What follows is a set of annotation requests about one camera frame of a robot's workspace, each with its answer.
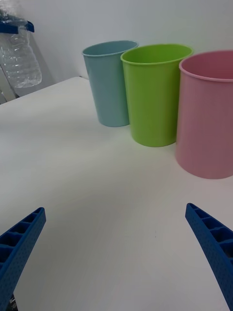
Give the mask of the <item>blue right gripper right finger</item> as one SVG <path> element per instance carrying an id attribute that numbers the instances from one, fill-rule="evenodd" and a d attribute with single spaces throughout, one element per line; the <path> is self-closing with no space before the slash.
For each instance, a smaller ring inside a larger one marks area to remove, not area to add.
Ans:
<path id="1" fill-rule="evenodd" d="M 185 218 L 233 310 L 233 231 L 192 203 L 186 205 Z"/>

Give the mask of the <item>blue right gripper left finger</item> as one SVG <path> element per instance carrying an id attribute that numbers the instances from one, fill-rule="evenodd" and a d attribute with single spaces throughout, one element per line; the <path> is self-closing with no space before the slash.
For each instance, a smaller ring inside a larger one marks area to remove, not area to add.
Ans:
<path id="1" fill-rule="evenodd" d="M 39 207 L 0 236 L 0 310 L 5 311 L 46 222 Z"/>

